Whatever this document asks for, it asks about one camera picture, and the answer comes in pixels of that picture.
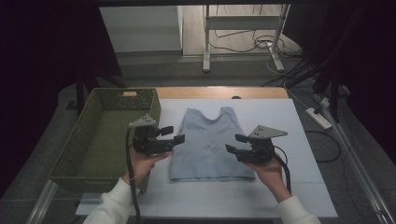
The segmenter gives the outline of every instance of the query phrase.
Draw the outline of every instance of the gray shirt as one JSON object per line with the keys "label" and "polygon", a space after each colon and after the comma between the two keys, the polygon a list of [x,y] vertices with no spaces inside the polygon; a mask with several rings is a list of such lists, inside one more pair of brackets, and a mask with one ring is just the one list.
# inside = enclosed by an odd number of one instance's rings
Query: gray shirt
{"label": "gray shirt", "polygon": [[253,180],[254,172],[225,147],[228,144],[250,149],[249,144],[235,140],[236,133],[244,134],[231,107],[222,107],[216,119],[208,119],[200,110],[188,108],[177,133],[186,134],[186,139],[173,149],[171,180]]}

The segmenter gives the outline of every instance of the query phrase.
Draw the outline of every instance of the metal pole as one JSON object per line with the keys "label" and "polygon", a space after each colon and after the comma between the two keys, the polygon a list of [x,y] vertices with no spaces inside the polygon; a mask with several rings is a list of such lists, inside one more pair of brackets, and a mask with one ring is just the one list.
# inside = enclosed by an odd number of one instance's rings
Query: metal pole
{"label": "metal pole", "polygon": [[205,48],[204,48],[204,72],[210,71],[210,46],[209,46],[209,26],[210,26],[210,14],[209,5],[206,5],[206,16],[205,16]]}
{"label": "metal pole", "polygon": [[282,11],[280,12],[279,21],[277,23],[277,28],[274,34],[274,39],[270,47],[272,52],[276,52],[277,42],[279,40],[280,34],[282,34],[283,24],[285,23],[286,14],[288,13],[289,6],[289,4],[284,5],[282,7]]}
{"label": "metal pole", "polygon": [[47,180],[47,183],[41,191],[26,224],[39,224],[43,222],[57,189],[57,184],[51,180]]}
{"label": "metal pole", "polygon": [[327,108],[323,108],[323,112],[326,119],[328,119],[332,124],[333,130],[335,131],[341,145],[343,146],[342,149],[346,153],[349,164],[361,183],[361,188],[366,193],[367,199],[371,203],[379,221],[383,224],[394,224],[395,219],[393,215],[390,213],[387,204],[381,196],[381,193],[379,192],[372,178],[367,173],[364,165],[361,163],[361,159],[359,158],[355,147],[353,144],[351,144],[343,128],[339,123],[335,122]]}

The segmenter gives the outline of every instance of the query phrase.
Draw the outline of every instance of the white tabletop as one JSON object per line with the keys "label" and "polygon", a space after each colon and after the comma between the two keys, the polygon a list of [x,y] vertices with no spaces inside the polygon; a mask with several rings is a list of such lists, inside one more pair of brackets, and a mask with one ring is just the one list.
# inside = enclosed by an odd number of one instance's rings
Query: white tabletop
{"label": "white tabletop", "polygon": [[[273,138],[289,159],[291,191],[308,212],[318,217],[337,217],[303,126],[291,99],[243,100],[160,100],[159,127],[174,126],[175,132],[187,108],[196,108],[209,119],[219,115],[222,106],[231,106],[245,134],[257,125],[279,129],[288,135]],[[276,200],[264,184],[255,181],[173,182],[169,179],[172,158],[156,163],[151,170],[148,190],[137,197],[143,217],[187,218],[275,218]],[[99,204],[100,194],[83,195],[76,215],[88,215]]]}

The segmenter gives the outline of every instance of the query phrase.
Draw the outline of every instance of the fabric garment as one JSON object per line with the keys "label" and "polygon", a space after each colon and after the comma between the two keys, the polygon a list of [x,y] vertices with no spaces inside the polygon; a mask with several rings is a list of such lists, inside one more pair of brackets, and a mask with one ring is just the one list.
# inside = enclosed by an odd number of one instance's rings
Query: fabric garment
{"label": "fabric garment", "polygon": [[[101,203],[88,215],[85,224],[124,224],[131,210],[131,187],[121,178],[109,193],[103,193]],[[319,224],[318,218],[308,213],[296,196],[276,206],[283,224]]]}
{"label": "fabric garment", "polygon": [[170,164],[170,178],[175,181],[253,180],[253,170],[227,152],[225,144],[251,149],[235,140],[244,134],[233,109],[221,108],[216,119],[208,119],[200,110],[188,108],[177,134],[185,142],[175,146]]}

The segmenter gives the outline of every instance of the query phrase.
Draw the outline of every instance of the woven basket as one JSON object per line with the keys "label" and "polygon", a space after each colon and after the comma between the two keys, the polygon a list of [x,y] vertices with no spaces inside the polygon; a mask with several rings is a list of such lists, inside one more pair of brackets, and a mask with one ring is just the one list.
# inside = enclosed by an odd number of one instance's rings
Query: woven basket
{"label": "woven basket", "polygon": [[[128,124],[147,114],[158,125],[161,105],[155,89],[94,89],[49,179],[71,192],[112,190],[126,171]],[[146,176],[142,193],[148,182]]]}

